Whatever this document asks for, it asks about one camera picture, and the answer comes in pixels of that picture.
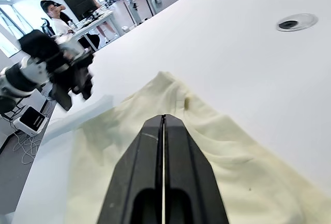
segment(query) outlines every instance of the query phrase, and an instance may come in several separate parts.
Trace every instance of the desk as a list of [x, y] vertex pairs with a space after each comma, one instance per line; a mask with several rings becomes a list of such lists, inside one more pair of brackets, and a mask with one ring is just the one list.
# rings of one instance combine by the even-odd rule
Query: desk
[[119, 36], [124, 35], [123, 30], [121, 29], [121, 27], [119, 26], [119, 24], [117, 23], [117, 21], [114, 18], [114, 11], [107, 11], [103, 13], [103, 16], [101, 16], [98, 20], [92, 22], [90, 25], [83, 27], [79, 30], [77, 30], [75, 32], [75, 34], [73, 35], [73, 38], [78, 40], [82, 35], [86, 38], [86, 40], [88, 41], [88, 43], [91, 45], [91, 47], [95, 50], [98, 51], [98, 48], [94, 46], [94, 44], [90, 41], [90, 39], [88, 38], [88, 36], [86, 35], [89, 31], [91, 31], [92, 29], [96, 28], [97, 26], [101, 25], [103, 22], [107, 22], [109, 25], [111, 25], [111, 27], [116, 31], [116, 33]]
[[[86, 102], [74, 97], [68, 113], [56, 107], [13, 224], [63, 223], [71, 130], [118, 105], [160, 70], [229, 114], [331, 196], [328, 5], [329, 0], [180, 0], [98, 51], [91, 65], [93, 95]], [[313, 13], [319, 22], [299, 32], [276, 30], [279, 20], [295, 13]]]

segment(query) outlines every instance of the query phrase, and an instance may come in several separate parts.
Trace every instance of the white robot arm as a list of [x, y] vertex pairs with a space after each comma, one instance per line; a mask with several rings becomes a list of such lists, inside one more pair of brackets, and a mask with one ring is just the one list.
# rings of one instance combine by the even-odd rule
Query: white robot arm
[[91, 96], [91, 51], [84, 50], [70, 36], [55, 41], [37, 30], [19, 42], [30, 57], [0, 72], [0, 114], [11, 111], [20, 99], [29, 97], [48, 81], [53, 83], [50, 97], [67, 111], [72, 106], [69, 91], [82, 94], [84, 99]]

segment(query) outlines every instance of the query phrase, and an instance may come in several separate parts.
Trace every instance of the cream cloth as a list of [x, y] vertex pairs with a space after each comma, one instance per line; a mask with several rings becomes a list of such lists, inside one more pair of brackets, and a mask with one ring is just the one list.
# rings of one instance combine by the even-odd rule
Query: cream cloth
[[230, 224], [331, 223], [330, 199], [165, 72], [76, 130], [65, 223], [97, 222], [116, 163], [158, 114], [180, 118], [207, 157]]

